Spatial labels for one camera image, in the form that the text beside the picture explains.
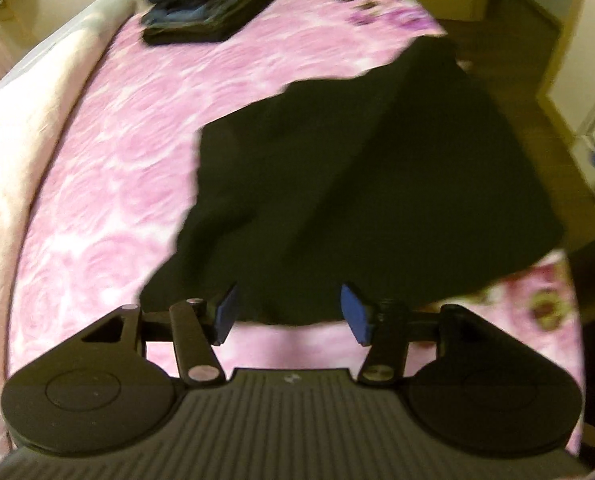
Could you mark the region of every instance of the pink rose pattern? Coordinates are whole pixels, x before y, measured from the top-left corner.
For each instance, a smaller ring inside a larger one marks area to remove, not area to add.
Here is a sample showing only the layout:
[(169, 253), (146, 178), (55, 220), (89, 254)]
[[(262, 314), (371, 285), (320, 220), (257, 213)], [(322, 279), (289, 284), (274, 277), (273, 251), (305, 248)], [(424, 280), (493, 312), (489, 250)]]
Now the pink rose pattern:
[[(204, 124), (278, 94), (294, 80), (355, 77), (390, 62), (417, 36), (444, 34), (414, 0), (378, 1), (377, 19), (360, 20), (365, 25), (358, 27), (357, 16), (351, 18), (357, 0), (276, 0), (218, 44), (148, 47), (140, 41), (139, 16), (120, 29), (65, 126), (37, 197), (14, 290), (10, 374), (137, 300), (151, 272), (174, 250), (194, 203)], [(455, 301), (583, 385), (575, 295), (569, 282), (548, 270), (562, 262), (564, 253), (554, 251), (523, 275), (488, 288), (485, 304)], [(570, 306), (546, 325), (531, 308), (543, 288)], [(344, 323), (239, 324), (217, 354), (229, 373), (234, 367), (348, 367), (357, 373), (366, 349)], [(150, 344), (148, 357), (176, 373), (171, 345)], [(407, 374), (432, 359), (431, 346), (416, 345)], [(569, 450), (577, 452), (579, 441), (577, 431)]]

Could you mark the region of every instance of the round black disc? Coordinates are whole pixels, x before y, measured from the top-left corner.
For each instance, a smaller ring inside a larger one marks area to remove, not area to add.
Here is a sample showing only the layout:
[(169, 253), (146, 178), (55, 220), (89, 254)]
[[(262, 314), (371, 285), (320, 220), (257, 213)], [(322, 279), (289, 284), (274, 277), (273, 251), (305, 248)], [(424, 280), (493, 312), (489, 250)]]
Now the round black disc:
[(482, 364), (476, 355), (430, 363), (411, 378), (407, 396), (414, 415), (434, 434), (490, 456), (564, 446), (581, 407), (573, 378), (554, 364)]
[(11, 377), (2, 414), (18, 444), (55, 454), (102, 452), (168, 415), (175, 389), (163, 370), (121, 348), (96, 347), (70, 360), (46, 354)]

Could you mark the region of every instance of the wooden floor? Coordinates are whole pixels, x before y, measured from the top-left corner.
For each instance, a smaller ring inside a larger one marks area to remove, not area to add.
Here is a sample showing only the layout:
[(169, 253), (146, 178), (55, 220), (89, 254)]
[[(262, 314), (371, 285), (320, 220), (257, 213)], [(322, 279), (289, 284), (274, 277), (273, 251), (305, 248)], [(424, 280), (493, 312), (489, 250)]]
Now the wooden floor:
[(566, 227), (564, 248), (572, 252), (595, 239), (591, 192), (535, 100), (557, 40), (555, 27), (524, 0), (491, 0), (483, 22), (441, 24), (533, 160)]

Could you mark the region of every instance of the ribbed black surface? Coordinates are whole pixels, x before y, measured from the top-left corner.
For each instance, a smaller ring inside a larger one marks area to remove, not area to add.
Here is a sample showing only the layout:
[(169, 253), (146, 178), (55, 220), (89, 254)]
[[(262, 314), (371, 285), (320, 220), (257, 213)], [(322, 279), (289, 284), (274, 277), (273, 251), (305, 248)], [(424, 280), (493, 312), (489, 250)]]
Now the ribbed black surface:
[(584, 468), (563, 450), (491, 460), (422, 431), (388, 390), (346, 370), (239, 370), (191, 392), (157, 434), (94, 458), (28, 449), (0, 466), (7, 480), (553, 480)]

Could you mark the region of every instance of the black mount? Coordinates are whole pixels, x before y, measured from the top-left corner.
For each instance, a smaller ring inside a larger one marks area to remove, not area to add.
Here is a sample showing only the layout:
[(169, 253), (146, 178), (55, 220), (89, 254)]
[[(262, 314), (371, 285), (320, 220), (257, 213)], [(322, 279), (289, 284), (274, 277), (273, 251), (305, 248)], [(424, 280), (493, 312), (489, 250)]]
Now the black mount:
[[(394, 392), (435, 438), (490, 458), (535, 456), (567, 443), (581, 412), (573, 378), (481, 317), (452, 304), (430, 314), (397, 301), (374, 303), (351, 284), (340, 302), (357, 341), (371, 346), (353, 387)], [(225, 341), (237, 317), (236, 286), (215, 300), (176, 303), (169, 312), (119, 307), (11, 377), (2, 413), (12, 437), (44, 455), (78, 457), (125, 449), (158, 433), (193, 392), (246, 382), (238, 383), (237, 371), (227, 382), (211, 348)], [(174, 343), (180, 379), (145, 358), (150, 341)], [(437, 359), (403, 378), (409, 343), (416, 341), (435, 342)], [(330, 371), (309, 377), (319, 384), (317, 377)]]

